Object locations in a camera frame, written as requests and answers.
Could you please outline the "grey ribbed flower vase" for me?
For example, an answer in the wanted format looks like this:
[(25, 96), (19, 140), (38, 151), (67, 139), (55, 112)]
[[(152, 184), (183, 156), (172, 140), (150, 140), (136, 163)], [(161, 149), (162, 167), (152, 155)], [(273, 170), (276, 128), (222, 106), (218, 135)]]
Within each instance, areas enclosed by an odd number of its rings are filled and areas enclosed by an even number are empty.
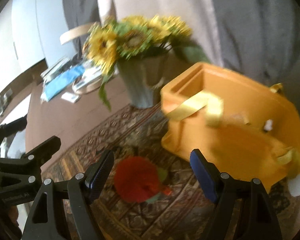
[(119, 60), (117, 68), (123, 79), (131, 104), (139, 109), (151, 108), (160, 101), (164, 84), (167, 55), (143, 59)]

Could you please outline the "blue cloth on table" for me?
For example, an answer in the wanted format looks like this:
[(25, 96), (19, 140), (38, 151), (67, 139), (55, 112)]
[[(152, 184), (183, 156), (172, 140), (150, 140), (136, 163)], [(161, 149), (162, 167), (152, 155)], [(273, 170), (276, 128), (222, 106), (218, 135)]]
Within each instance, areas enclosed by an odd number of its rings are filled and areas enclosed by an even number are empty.
[(40, 96), (42, 102), (49, 102), (53, 97), (72, 84), (78, 77), (82, 76), (85, 68), (82, 65), (76, 65), (65, 72), (62, 72), (49, 83), (43, 85), (43, 91)]

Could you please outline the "grey draped curtain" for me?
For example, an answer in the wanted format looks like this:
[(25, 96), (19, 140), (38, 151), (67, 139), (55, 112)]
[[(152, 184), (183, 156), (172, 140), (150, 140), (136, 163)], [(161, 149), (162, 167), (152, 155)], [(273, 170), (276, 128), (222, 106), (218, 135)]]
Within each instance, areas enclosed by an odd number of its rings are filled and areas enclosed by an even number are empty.
[(108, 16), (175, 15), (213, 64), (265, 85), (282, 83), (300, 113), (300, 7), (296, 0), (62, 0), (74, 28)]

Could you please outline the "red fluffy plush toy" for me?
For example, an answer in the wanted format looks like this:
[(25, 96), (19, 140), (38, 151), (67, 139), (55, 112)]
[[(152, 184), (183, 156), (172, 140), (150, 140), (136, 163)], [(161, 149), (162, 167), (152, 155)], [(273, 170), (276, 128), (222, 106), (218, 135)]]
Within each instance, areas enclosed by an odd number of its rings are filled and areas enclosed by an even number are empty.
[(172, 190), (164, 184), (168, 171), (150, 160), (134, 156), (120, 161), (115, 169), (114, 187), (122, 200), (128, 203), (153, 202)]

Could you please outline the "orange plastic storage box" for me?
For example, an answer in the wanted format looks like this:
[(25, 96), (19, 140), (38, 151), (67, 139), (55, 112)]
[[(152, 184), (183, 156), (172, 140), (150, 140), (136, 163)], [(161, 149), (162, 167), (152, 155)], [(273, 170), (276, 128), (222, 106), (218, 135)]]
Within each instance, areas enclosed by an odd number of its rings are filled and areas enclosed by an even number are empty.
[[(235, 179), (264, 187), (300, 174), (300, 116), (280, 93), (232, 70), (199, 62), (161, 89), (163, 148), (189, 160), (199, 149)], [(262, 130), (273, 120), (270, 132)]]

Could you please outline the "mickey mouse plush toy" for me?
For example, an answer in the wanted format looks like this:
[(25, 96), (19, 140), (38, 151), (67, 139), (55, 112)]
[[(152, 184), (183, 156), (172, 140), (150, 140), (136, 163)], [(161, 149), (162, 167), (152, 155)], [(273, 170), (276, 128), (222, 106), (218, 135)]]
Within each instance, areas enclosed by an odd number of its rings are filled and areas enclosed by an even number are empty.
[(264, 123), (262, 130), (264, 132), (270, 132), (273, 129), (273, 120), (269, 119)]

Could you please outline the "sunflower bouquet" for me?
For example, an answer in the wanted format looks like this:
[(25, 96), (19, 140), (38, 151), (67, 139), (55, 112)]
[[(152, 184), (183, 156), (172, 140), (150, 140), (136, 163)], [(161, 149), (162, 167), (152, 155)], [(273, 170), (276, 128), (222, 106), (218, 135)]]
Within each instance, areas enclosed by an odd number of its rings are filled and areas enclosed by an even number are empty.
[(106, 84), (116, 70), (119, 72), (119, 60), (167, 55), (163, 87), (180, 72), (176, 64), (169, 62), (170, 55), (177, 58), (177, 63), (187, 67), (209, 61), (204, 50), (192, 38), (192, 29), (178, 16), (146, 18), (130, 15), (119, 21), (109, 17), (104, 24), (93, 24), (88, 33), (82, 53), (101, 70), (98, 96), (107, 109), (111, 109), (111, 104)]

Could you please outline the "small white box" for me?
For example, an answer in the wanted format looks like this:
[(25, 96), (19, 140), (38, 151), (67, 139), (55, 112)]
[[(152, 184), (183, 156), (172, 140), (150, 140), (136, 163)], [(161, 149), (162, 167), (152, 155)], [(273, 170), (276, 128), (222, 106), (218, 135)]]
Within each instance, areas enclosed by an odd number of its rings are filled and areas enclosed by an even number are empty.
[(77, 94), (70, 93), (70, 92), (65, 92), (61, 96), (61, 99), (65, 100), (67, 102), (70, 102), (70, 103), (76, 103), (80, 99), (80, 96)]

